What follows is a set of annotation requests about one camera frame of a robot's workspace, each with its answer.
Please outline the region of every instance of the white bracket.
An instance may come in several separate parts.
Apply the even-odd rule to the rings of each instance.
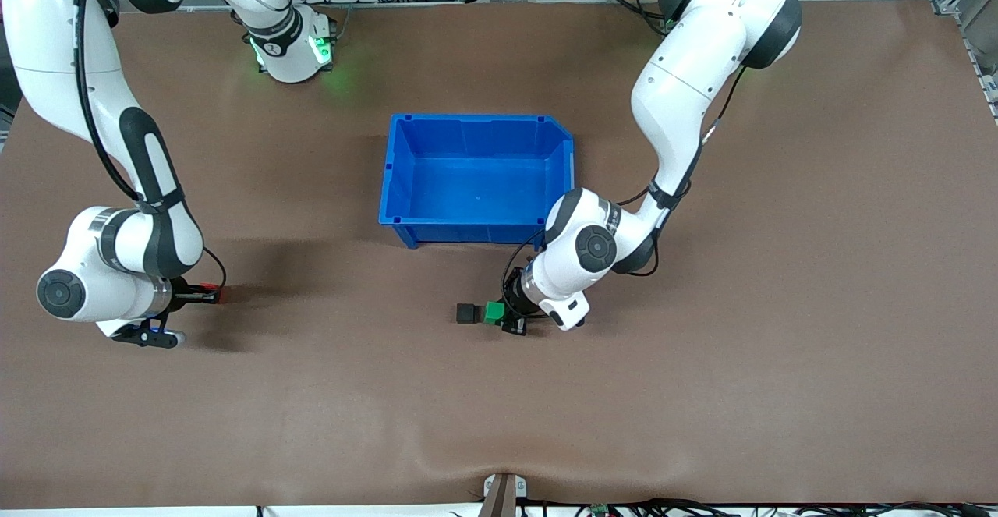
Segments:
[[[492,488],[492,481],[495,480],[496,475],[493,474],[485,479],[485,488],[483,488],[482,495],[488,497],[489,489]],[[513,475],[516,479],[516,497],[527,497],[527,480],[521,476]]]

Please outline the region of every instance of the robotic arm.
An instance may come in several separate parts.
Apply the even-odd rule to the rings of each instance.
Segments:
[[[170,12],[182,0],[128,0]],[[268,72],[309,79],[331,55],[315,51],[327,17],[290,0],[228,0]],[[117,342],[174,347],[184,336],[165,318],[187,303],[217,303],[218,289],[182,276],[200,259],[203,237],[190,214],[156,122],[122,75],[111,36],[118,0],[3,0],[4,28],[24,97],[38,115],[95,145],[104,167],[134,202],[77,215],[60,258],[42,274],[39,303],[67,321],[96,322]],[[110,159],[121,165],[122,179]],[[150,325],[159,320],[159,328]]]
[[[519,330],[538,310],[560,329],[576,328],[589,312],[586,289],[610,271],[633,273],[648,264],[664,222],[689,188],[702,119],[717,91],[739,65],[763,69],[781,58],[801,27],[798,0],[659,0],[659,6],[676,23],[631,92],[635,121],[655,148],[659,170],[635,214],[588,189],[554,204],[547,248],[503,288]]]

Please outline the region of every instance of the blue bin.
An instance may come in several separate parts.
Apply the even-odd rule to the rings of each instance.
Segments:
[[[378,221],[410,248],[523,243],[574,186],[574,159],[546,115],[393,115]]]

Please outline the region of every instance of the green block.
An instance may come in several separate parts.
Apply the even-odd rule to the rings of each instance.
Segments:
[[[503,303],[485,303],[485,323],[495,324],[506,314],[506,305]]]

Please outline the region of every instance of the brown table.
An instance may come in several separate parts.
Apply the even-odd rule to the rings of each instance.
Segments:
[[[641,20],[364,9],[299,86],[224,13],[115,31],[238,302],[175,315],[174,351],[48,317],[35,281],[73,216],[126,204],[25,106],[0,157],[0,506],[467,501],[497,470],[560,500],[998,498],[998,130],[928,2],[806,3],[660,273],[528,338],[453,323],[509,246],[407,250],[377,224],[389,115],[550,113],[578,182],[628,197],[655,163],[628,104]]]

